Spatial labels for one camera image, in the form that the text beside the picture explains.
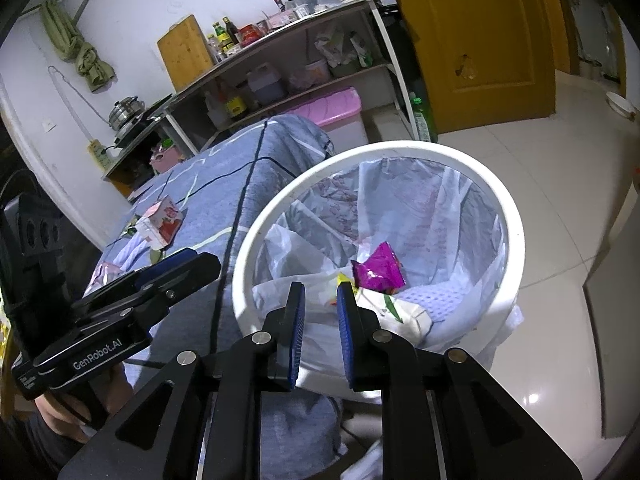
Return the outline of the person's left hand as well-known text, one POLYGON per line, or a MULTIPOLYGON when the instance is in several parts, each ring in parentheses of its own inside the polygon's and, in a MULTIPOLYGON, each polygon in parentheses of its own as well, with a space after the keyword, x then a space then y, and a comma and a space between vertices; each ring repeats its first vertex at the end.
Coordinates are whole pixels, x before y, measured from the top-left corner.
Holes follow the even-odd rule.
MULTIPOLYGON (((108 414, 114 416, 134 395, 128 382, 124 364, 118 363, 110 372, 103 373, 98 381, 96 396, 108 414)), ((93 432, 87 430, 85 420, 92 421, 89 409, 67 393, 43 393, 35 400, 36 408, 46 425, 59 436, 87 443, 93 432)))

